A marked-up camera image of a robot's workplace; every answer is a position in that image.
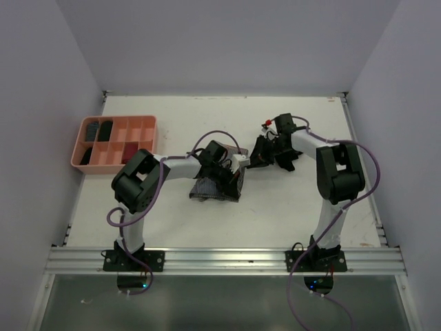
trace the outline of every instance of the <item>white table surface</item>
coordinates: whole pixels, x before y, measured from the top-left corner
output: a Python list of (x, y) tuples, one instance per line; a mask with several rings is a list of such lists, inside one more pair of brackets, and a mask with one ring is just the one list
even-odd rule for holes
[[(147, 115), (158, 119), (158, 154), (180, 155), (210, 130), (226, 130), (251, 153), (260, 125), (278, 114), (306, 117), (314, 132), (349, 139), (339, 98), (326, 97), (108, 97), (103, 115)], [(231, 143), (214, 134), (210, 139)], [(146, 246), (166, 248), (288, 248), (309, 242), (322, 199), (315, 161), (302, 155), (296, 170), (278, 166), (247, 170), (239, 203), (191, 200), (194, 180), (166, 181), (146, 216)], [(117, 229), (105, 221), (116, 206), (113, 175), (86, 175), (72, 215), (68, 246), (110, 247)], [(373, 212), (362, 201), (348, 211), (342, 247), (380, 247)]]

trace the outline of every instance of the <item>black mounting bracket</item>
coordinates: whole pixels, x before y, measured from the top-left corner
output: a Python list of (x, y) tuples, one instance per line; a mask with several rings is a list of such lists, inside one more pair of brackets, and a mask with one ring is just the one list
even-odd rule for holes
[[(104, 257), (103, 271), (107, 272), (143, 272), (143, 266), (131, 260), (124, 250), (114, 243), (113, 250), (101, 252)], [(165, 252), (163, 250), (144, 250), (144, 245), (136, 252), (133, 257), (147, 264), (153, 272), (162, 272), (164, 268)]]
[[(303, 250), (285, 251), (285, 263), (288, 272), (291, 272), (294, 263), (303, 252)], [(330, 270), (333, 272), (347, 271), (345, 253), (342, 250), (339, 251), (336, 256), (320, 260), (320, 263), (313, 263), (313, 261), (306, 256), (300, 261), (294, 272), (329, 272)]]

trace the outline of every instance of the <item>metal extrusion frame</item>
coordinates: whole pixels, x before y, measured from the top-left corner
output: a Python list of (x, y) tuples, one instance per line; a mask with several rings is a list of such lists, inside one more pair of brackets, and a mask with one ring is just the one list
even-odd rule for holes
[[(101, 252), (106, 248), (52, 248), (46, 274), (116, 274), (104, 272)], [(157, 275), (247, 275), (286, 276), (285, 249), (273, 248), (146, 248), (164, 250), (164, 271)], [(344, 249), (350, 275), (405, 275), (401, 252), (397, 248)], [(296, 276), (321, 275), (296, 272)]]

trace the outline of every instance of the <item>black fabric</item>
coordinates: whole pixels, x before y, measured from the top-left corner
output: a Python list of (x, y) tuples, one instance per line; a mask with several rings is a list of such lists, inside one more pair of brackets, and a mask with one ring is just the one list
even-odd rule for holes
[[(229, 145), (225, 145), (222, 144), (222, 146), (224, 146), (225, 148), (227, 148), (227, 156), (225, 157), (225, 160), (231, 159), (233, 154), (238, 154), (238, 149), (237, 147), (233, 147), (233, 146), (229, 146)], [(245, 148), (241, 148), (240, 152), (244, 155), (248, 155), (248, 150)], [(230, 162), (225, 162), (225, 167), (230, 167)], [(238, 191), (239, 194), (242, 191), (242, 187), (243, 187), (243, 181), (245, 179), (245, 168), (241, 168), (240, 169), (240, 176), (238, 179)], [(196, 184), (194, 184), (192, 190), (189, 193), (189, 197), (192, 198), (197, 198), (200, 199), (202, 201), (206, 200), (206, 199), (216, 199), (216, 200), (220, 200), (220, 201), (231, 201), (231, 202), (239, 202), (238, 199), (234, 199), (231, 197), (227, 197), (224, 194), (222, 194), (216, 187), (216, 184), (208, 178), (200, 178), (196, 181)]]

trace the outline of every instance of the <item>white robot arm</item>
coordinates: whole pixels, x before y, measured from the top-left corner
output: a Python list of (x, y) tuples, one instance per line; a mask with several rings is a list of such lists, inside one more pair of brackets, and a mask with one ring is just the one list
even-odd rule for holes
[[(291, 135), (292, 148), (305, 153), (308, 157), (316, 160), (316, 154), (318, 148), (333, 147), (336, 144), (325, 143), (317, 138), (312, 137), (306, 131), (306, 129), (295, 131)], [(318, 238), (328, 227), (340, 209), (346, 205), (349, 200), (339, 201), (332, 204), (329, 200), (323, 199), (322, 209), (320, 212), (320, 218), (318, 220), (318, 225), (314, 231), (312, 237)], [(335, 248), (340, 245), (340, 234), (343, 229), (343, 223), (345, 222), (346, 213), (343, 213), (339, 218), (337, 223), (326, 233), (326, 235), (317, 244), (319, 248)]]
[[(269, 128), (272, 121), (277, 131)], [(294, 171), (292, 161), (303, 153), (316, 160), (317, 187), (323, 200), (318, 226), (309, 244), (312, 245), (323, 233), (325, 235), (311, 251), (309, 264), (312, 270), (326, 270), (339, 257), (340, 234), (346, 210), (330, 229), (328, 227), (342, 207), (356, 199), (365, 188), (357, 147), (349, 142), (327, 143), (317, 139), (308, 133), (309, 128), (297, 126), (291, 114), (281, 114), (265, 122), (262, 127), (264, 134), (257, 138), (248, 168), (277, 163), (281, 168)]]

